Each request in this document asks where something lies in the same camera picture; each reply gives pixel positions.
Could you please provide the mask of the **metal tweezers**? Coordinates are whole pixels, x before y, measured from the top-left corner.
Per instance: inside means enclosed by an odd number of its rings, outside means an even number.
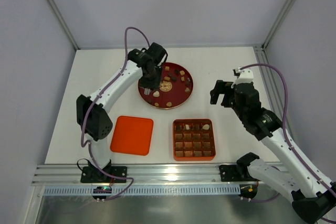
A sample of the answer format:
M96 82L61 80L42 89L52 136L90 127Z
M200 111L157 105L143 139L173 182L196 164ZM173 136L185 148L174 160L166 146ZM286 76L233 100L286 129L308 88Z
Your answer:
M144 95L149 95L151 93L151 89L145 88L144 89Z

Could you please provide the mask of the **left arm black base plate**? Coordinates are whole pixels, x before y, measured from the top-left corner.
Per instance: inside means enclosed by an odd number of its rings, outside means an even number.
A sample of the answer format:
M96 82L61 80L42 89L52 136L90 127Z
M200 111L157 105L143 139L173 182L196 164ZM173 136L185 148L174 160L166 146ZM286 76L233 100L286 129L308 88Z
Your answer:
M126 183L125 179L127 176L128 168L126 166L107 166L103 169L103 171L107 174L110 174L114 177L118 178L111 178L101 171L99 171L94 166L85 166L82 169L81 179L80 182L84 184L92 184L92 183Z

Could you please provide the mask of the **white oval chocolate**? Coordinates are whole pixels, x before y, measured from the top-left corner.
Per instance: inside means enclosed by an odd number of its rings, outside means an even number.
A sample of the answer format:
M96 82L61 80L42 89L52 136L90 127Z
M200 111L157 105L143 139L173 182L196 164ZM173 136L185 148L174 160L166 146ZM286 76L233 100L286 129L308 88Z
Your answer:
M202 127L202 129L204 129L204 130L209 130L209 129L210 129L210 125L209 125L209 124L205 124L205 125Z

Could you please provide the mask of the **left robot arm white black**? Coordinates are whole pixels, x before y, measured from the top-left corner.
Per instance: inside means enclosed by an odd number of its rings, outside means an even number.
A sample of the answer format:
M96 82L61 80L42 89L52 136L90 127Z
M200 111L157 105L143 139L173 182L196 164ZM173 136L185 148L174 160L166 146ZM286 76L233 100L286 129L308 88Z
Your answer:
M77 123L81 128L80 145L89 149L90 160L82 169L81 182L107 183L112 179L124 182L126 177L112 173L107 137L113 123L108 115L118 98L135 82L145 94L158 90L162 65L167 51L153 42L148 48L133 49L126 53L122 67L97 91L89 96L80 95L76 100Z

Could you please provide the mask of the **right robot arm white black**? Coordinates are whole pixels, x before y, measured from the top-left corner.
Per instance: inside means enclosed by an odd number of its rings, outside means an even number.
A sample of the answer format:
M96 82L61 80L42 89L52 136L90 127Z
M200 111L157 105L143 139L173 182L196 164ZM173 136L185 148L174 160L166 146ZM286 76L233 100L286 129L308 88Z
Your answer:
M237 160L245 176L261 180L292 205L306 223L316 223L335 207L335 182L318 169L298 147L272 111L262 107L253 83L216 81L211 104L223 95L221 105L235 111L244 128L263 143L288 171L284 174L248 153Z

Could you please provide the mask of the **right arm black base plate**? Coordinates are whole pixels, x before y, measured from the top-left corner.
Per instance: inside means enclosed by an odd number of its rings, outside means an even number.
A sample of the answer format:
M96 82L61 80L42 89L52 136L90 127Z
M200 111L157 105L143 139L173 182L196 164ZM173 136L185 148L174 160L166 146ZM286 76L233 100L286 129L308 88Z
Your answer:
M222 182L256 182L257 179L251 177L247 166L234 165L220 165L219 173Z

